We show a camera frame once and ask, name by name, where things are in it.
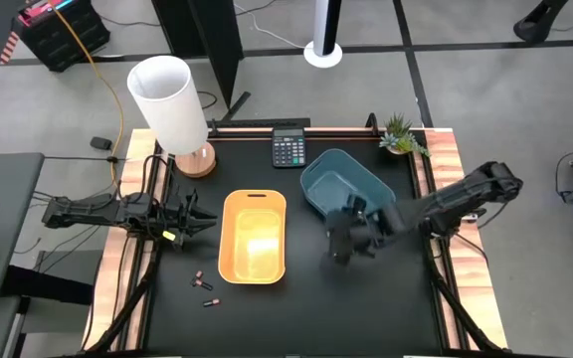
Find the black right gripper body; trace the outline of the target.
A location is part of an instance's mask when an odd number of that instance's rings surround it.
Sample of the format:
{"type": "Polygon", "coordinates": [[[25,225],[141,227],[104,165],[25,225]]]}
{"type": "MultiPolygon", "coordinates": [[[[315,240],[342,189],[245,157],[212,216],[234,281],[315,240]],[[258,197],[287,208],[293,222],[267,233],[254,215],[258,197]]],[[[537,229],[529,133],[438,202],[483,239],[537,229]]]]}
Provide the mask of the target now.
{"type": "Polygon", "coordinates": [[[348,265],[353,256],[375,258],[375,250],[391,243],[376,214],[365,216],[353,209],[329,212],[325,218],[328,237],[326,255],[338,265],[348,265]]]}

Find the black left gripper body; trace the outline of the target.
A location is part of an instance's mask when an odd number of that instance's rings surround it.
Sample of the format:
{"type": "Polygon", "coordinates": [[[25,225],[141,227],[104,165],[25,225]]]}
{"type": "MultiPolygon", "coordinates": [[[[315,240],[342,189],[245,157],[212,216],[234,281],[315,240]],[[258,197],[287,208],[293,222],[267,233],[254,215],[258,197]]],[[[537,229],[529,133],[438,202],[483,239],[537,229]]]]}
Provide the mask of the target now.
{"type": "Polygon", "coordinates": [[[183,245],[191,235],[188,226],[188,214],[192,204],[190,194],[174,195],[167,199],[166,210],[172,221],[171,228],[176,231],[173,245],[183,245]]]}

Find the blue plastic bin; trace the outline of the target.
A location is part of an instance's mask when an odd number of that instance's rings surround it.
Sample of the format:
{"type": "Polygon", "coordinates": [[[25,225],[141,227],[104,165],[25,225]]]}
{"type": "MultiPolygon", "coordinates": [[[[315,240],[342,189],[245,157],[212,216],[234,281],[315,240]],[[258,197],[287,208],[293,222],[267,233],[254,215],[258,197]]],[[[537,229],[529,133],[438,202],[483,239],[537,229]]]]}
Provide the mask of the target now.
{"type": "Polygon", "coordinates": [[[371,214],[385,204],[395,202],[395,192],[380,178],[341,149],[328,149],[313,160],[300,175],[304,199],[321,219],[358,196],[371,214]]]}

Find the orange plastic bin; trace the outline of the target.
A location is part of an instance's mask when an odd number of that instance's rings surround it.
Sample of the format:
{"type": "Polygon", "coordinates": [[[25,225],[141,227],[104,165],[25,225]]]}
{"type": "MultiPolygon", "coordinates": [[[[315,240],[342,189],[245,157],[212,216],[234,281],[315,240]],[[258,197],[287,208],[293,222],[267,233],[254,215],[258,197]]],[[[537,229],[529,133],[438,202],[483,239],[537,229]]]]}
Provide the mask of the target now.
{"type": "Polygon", "coordinates": [[[273,284],[286,272],[286,198],[236,190],[224,201],[218,272],[231,284],[273,284]]]}

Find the small potted succulent plant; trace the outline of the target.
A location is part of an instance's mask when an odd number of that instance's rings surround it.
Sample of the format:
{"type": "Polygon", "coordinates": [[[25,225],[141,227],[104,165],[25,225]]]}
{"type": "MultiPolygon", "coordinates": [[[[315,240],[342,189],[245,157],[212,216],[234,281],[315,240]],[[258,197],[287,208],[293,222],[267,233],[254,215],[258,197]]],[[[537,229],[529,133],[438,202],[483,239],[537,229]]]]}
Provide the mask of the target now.
{"type": "Polygon", "coordinates": [[[429,150],[411,132],[412,122],[406,120],[403,113],[394,113],[385,126],[386,132],[379,142],[381,148],[399,155],[413,152],[425,157],[431,156],[429,150]]]}

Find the wooden side board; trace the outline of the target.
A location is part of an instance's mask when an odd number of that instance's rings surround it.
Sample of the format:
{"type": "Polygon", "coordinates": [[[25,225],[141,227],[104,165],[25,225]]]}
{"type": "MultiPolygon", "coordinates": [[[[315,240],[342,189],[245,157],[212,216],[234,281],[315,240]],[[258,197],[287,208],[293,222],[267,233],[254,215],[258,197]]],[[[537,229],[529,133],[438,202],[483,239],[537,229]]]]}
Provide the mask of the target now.
{"type": "MultiPolygon", "coordinates": [[[[122,193],[137,192],[144,186],[152,197],[161,198],[165,188],[166,167],[156,159],[145,163],[146,157],[152,154],[167,157],[151,130],[134,129],[120,175],[122,193]]],[[[96,277],[94,305],[90,308],[82,344],[84,349],[95,345],[109,329],[144,276],[152,253],[151,241],[130,238],[120,228],[108,231],[96,277]]]]}
{"type": "MultiPolygon", "coordinates": [[[[430,185],[441,189],[465,176],[454,132],[450,128],[427,128],[427,148],[430,163],[423,166],[426,180],[422,191],[430,185]]],[[[450,246],[440,249],[433,244],[438,270],[457,286],[459,300],[483,333],[501,348],[507,346],[489,268],[482,255],[483,245],[478,226],[464,222],[450,246]]]]}

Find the black desk calculator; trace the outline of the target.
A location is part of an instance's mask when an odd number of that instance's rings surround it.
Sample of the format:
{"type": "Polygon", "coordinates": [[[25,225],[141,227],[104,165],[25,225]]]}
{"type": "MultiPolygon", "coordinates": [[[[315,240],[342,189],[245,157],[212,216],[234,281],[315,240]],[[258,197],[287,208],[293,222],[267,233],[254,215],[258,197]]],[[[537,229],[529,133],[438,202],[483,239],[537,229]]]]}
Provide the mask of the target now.
{"type": "Polygon", "coordinates": [[[274,128],[272,137],[273,166],[276,168],[304,167],[305,137],[302,128],[274,128]]]}

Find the black base bar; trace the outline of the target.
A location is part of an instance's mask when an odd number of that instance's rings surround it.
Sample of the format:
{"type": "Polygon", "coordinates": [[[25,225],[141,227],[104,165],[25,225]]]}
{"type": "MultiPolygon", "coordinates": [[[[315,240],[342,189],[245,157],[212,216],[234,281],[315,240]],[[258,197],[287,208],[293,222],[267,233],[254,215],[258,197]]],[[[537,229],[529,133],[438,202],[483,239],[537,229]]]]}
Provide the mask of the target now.
{"type": "Polygon", "coordinates": [[[308,117],[278,118],[278,119],[238,119],[215,120],[207,122],[209,128],[274,128],[274,127],[310,127],[308,117]]]}

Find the white shade wooden base lamp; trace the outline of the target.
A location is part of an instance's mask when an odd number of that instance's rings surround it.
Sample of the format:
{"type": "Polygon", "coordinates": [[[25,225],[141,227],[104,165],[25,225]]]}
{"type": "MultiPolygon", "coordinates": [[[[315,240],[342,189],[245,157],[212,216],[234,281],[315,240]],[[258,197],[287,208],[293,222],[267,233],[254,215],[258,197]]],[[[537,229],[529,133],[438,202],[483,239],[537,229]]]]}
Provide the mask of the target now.
{"type": "Polygon", "coordinates": [[[216,152],[190,67],[173,56],[139,62],[127,88],[161,148],[174,156],[179,171],[191,178],[208,175],[216,152]]]}

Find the pole with white round base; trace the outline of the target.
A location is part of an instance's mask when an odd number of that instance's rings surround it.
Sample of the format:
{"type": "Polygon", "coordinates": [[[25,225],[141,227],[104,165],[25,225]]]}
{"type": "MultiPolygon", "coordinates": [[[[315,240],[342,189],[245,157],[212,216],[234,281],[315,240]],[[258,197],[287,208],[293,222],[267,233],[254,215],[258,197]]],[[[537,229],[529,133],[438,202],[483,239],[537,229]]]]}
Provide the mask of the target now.
{"type": "Polygon", "coordinates": [[[315,0],[313,39],[303,55],[316,68],[332,68],[342,59],[342,49],[336,43],[341,3],[342,0],[315,0]]]}

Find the grey desk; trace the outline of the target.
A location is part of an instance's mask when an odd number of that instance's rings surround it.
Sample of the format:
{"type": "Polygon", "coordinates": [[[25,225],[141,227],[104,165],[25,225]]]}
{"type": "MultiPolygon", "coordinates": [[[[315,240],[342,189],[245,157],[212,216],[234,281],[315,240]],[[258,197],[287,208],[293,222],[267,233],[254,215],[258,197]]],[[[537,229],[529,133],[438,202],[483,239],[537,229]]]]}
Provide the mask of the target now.
{"type": "Polygon", "coordinates": [[[44,155],[0,154],[0,287],[35,190],[44,155]]]}

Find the black partition panel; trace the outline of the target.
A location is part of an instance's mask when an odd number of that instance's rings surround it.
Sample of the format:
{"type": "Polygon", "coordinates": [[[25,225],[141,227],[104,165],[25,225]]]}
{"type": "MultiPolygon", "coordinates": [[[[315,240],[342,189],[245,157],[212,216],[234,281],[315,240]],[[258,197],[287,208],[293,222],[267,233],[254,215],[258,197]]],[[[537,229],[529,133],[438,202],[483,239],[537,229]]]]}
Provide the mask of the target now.
{"type": "Polygon", "coordinates": [[[151,0],[171,54],[209,59],[228,109],[229,121],[251,96],[233,101],[240,60],[244,58],[234,0],[151,0]]]}

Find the black plastic crate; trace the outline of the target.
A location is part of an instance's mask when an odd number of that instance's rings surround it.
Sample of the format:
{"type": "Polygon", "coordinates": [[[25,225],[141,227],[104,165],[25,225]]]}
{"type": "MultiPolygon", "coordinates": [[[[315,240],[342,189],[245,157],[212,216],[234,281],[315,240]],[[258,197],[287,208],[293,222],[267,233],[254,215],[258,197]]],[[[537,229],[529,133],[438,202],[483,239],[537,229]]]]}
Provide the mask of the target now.
{"type": "Polygon", "coordinates": [[[43,65],[60,73],[75,63],[86,62],[87,56],[56,11],[90,54],[108,43],[110,31],[92,0],[31,0],[20,7],[12,19],[13,31],[43,65]]]}

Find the black stand foot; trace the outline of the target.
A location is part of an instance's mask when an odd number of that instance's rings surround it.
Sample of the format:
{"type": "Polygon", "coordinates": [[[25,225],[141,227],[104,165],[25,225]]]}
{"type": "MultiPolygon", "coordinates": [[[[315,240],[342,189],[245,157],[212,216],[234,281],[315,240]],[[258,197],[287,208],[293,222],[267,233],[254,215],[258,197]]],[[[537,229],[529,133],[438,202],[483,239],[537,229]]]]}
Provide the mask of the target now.
{"type": "Polygon", "coordinates": [[[531,12],[513,25],[514,35],[528,44],[544,42],[568,1],[541,0],[531,12]]]}

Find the black aluminium table frame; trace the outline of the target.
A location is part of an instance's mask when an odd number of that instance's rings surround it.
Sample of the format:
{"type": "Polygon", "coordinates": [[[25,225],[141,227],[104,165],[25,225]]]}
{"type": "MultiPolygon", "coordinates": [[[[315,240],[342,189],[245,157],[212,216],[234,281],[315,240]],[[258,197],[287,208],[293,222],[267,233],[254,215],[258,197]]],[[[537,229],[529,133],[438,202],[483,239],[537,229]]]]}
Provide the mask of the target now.
{"type": "MultiPolygon", "coordinates": [[[[220,211],[235,189],[265,187],[286,198],[286,273],[273,284],[231,284],[219,277],[217,246],[221,224],[198,234],[195,253],[159,250],[152,287],[134,308],[125,348],[110,345],[99,357],[179,355],[396,356],[437,354],[459,347],[461,321],[430,283],[426,250],[417,232],[408,234],[376,259],[353,259],[342,268],[323,259],[327,239],[323,220],[303,197],[301,170],[274,169],[269,163],[269,128],[226,128],[210,137],[219,155],[214,171],[183,185],[196,187],[198,204],[220,211]],[[202,270],[211,292],[191,287],[202,270]],[[219,298],[218,305],[202,302],[219,298]]],[[[371,130],[313,128],[306,135],[310,156],[337,147],[390,184],[398,198],[422,191],[429,159],[388,154],[377,148],[371,130]]]]}

